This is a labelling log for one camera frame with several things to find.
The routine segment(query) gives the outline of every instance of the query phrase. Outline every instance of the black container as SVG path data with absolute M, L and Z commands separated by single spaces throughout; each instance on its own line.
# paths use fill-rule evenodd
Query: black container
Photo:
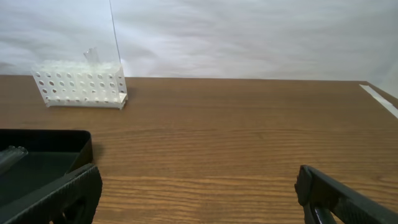
M 8 146 L 28 155 L 0 174 L 0 207 L 93 160 L 88 131 L 0 129 L 0 151 Z

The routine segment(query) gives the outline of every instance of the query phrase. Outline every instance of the transparent plastic object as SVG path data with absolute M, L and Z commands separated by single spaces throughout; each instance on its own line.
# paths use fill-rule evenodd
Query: transparent plastic object
M 0 151 L 0 174 L 5 173 L 12 165 L 28 154 L 24 147 L 9 146 Z
M 46 60 L 31 72 L 47 107 L 122 109 L 127 100 L 123 68 L 117 62 Z

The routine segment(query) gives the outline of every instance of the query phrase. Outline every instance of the white sheet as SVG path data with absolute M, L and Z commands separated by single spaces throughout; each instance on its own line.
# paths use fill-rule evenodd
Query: white sheet
M 107 1 L 3 2 L 0 73 L 95 46 L 117 58 Z M 111 2 L 126 76 L 367 80 L 398 97 L 395 0 Z

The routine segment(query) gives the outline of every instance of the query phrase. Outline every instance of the white perforated rack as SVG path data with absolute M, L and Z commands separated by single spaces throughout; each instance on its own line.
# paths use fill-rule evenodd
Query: white perforated rack
M 126 81 L 119 63 L 96 65 L 49 60 L 32 67 L 32 75 L 49 106 L 90 106 L 122 109 Z

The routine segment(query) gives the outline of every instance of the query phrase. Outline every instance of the wooden table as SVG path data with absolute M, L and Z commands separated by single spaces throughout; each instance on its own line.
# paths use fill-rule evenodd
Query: wooden table
M 303 223 L 301 164 L 398 212 L 398 119 L 358 83 L 128 78 L 114 110 L 46 108 L 2 76 L 0 128 L 89 130 L 97 224 Z

